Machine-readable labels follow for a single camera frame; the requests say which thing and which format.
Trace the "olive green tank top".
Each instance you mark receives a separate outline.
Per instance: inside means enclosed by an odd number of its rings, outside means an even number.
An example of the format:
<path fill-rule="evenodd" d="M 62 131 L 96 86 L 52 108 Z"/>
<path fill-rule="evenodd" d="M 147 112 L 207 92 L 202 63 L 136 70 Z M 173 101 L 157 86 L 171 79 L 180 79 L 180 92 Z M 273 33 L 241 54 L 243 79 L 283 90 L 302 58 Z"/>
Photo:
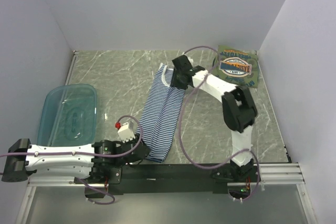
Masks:
<path fill-rule="evenodd" d="M 218 46 L 212 74 L 226 82 L 249 88 L 258 87 L 259 63 L 255 50 L 241 51 L 229 46 Z"/>

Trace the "blue white striped tank top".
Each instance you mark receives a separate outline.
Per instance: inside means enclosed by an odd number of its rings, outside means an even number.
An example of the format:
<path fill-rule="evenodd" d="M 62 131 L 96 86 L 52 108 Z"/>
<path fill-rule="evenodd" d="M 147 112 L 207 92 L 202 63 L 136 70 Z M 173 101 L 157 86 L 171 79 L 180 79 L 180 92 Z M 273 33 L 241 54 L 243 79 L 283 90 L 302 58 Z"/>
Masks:
<path fill-rule="evenodd" d="M 160 64 L 154 75 L 140 117 L 142 141 L 150 148 L 147 159 L 162 163 L 165 161 L 175 135 L 185 90 L 171 86 L 174 70 Z"/>

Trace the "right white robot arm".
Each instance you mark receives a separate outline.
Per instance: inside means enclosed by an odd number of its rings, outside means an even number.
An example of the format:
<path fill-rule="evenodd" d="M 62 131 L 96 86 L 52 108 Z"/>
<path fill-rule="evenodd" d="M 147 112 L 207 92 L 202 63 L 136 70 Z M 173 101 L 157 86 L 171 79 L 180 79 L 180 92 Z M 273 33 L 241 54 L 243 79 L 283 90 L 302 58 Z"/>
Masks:
<path fill-rule="evenodd" d="M 193 87 L 200 89 L 222 104 L 224 122 L 231 130 L 232 157 L 223 165 L 216 165 L 211 170 L 219 172 L 228 182 L 241 182 L 251 176 L 254 161 L 251 153 L 251 135 L 257 117 L 257 108 L 247 86 L 228 83 L 201 66 L 192 66 L 186 55 L 172 60 L 172 87 L 186 90 Z"/>

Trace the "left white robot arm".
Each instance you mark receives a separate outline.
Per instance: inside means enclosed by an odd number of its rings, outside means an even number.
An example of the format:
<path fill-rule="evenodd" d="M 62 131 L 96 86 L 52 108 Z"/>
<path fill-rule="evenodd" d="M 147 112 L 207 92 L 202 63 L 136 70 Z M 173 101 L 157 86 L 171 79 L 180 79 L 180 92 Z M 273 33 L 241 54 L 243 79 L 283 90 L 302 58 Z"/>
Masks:
<path fill-rule="evenodd" d="M 112 181 L 124 165 L 142 161 L 150 148 L 136 135 L 128 142 L 103 140 L 82 146 L 46 147 L 28 138 L 16 141 L 5 156 L 1 180 L 23 182 L 33 177 L 74 177 L 90 183 Z"/>

